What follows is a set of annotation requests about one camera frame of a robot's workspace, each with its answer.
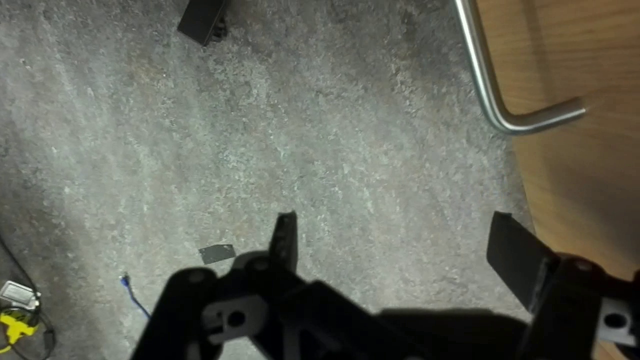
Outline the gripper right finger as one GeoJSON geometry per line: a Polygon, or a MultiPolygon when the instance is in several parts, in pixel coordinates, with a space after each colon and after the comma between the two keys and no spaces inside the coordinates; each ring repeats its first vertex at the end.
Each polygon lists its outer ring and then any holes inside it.
{"type": "Polygon", "coordinates": [[[531,314],[517,360],[594,360],[597,342],[640,360],[640,269],[632,280],[558,253],[510,213],[493,213],[486,259],[531,314]]]}

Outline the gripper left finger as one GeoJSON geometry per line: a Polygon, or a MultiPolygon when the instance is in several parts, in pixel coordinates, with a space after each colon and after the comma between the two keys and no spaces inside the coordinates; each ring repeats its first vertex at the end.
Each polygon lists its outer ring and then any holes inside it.
{"type": "Polygon", "coordinates": [[[246,338],[267,360],[375,360],[375,320],[321,282],[297,275],[297,215],[281,213],[266,251],[167,280],[131,360],[222,360],[246,338]]]}

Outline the grey tape piece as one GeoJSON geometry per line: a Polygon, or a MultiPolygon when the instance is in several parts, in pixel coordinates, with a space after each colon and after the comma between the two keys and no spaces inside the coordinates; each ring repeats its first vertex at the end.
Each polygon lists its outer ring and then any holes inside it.
{"type": "Polygon", "coordinates": [[[233,259],[237,253],[232,244],[211,244],[198,250],[199,257],[204,265],[233,259]]]}

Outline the yellow plug with adapter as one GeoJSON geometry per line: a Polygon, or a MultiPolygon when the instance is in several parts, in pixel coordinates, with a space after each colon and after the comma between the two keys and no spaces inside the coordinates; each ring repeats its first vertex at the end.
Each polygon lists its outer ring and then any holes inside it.
{"type": "Polygon", "coordinates": [[[0,287],[0,354],[37,332],[40,321],[35,313],[40,305],[39,293],[27,285],[7,280],[0,287]]]}

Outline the black chair caster leg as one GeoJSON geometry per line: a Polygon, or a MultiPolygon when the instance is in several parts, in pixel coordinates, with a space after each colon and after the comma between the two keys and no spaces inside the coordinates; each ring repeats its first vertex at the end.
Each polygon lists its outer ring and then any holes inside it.
{"type": "Polygon", "coordinates": [[[177,30],[202,47],[219,43],[228,35],[227,5],[230,0],[189,0],[177,30]]]}

